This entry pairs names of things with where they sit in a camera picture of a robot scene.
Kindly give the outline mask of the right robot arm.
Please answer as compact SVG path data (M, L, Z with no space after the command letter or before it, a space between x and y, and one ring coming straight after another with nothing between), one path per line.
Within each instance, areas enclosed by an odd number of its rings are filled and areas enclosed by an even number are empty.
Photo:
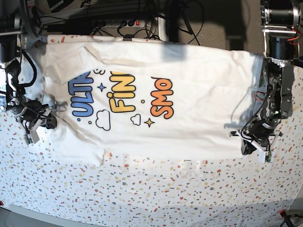
M55 106L42 104L38 99L26 98L26 88L37 79L37 68L18 41L23 35L37 37L33 19L26 0L2 0L0 2L0 110L12 112L15 118L30 133L34 127L55 129L57 119ZM33 77L27 83L19 82L22 59L28 61Z

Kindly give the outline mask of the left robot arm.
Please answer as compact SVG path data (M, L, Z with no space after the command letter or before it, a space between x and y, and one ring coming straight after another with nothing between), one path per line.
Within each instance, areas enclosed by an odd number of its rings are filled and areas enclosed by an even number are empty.
M257 151L262 163L272 162L272 145L282 136L276 128L293 114L294 61L299 59L302 37L300 4L300 0L260 2L265 47L261 76L267 84L266 91L263 97L258 96L258 91L253 93L253 101L261 101L260 107L252 109L242 129L230 132L230 136L241 137L242 154Z

